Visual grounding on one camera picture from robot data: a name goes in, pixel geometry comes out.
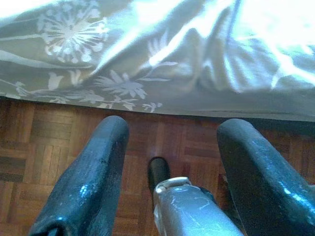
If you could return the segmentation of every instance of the bed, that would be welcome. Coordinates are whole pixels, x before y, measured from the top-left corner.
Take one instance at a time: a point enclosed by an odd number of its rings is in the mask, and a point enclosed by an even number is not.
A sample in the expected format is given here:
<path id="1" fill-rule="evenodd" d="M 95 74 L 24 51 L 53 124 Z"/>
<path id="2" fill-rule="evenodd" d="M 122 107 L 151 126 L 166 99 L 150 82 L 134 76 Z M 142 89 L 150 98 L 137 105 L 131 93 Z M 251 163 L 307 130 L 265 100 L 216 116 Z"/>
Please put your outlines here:
<path id="1" fill-rule="evenodd" d="M 136 112 L 315 121 L 307 0 L 11 0 L 0 96 Z"/>

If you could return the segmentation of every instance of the wooden floor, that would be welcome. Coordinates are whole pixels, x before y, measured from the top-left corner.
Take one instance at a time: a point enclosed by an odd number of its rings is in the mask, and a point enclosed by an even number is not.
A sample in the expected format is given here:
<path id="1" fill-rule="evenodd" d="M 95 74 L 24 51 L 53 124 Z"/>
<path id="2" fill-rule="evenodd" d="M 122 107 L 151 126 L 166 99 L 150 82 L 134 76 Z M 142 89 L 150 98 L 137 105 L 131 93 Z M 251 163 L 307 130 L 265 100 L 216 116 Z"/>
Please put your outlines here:
<path id="1" fill-rule="evenodd" d="M 218 124 L 174 116 L 0 100 L 0 235 L 24 236 L 56 180 L 106 116 L 127 120 L 130 139 L 113 235 L 157 236 L 147 164 L 165 157 L 173 177 L 209 189 L 222 208 L 226 186 L 216 140 Z M 315 139 L 263 131 L 310 183 L 315 183 Z"/>

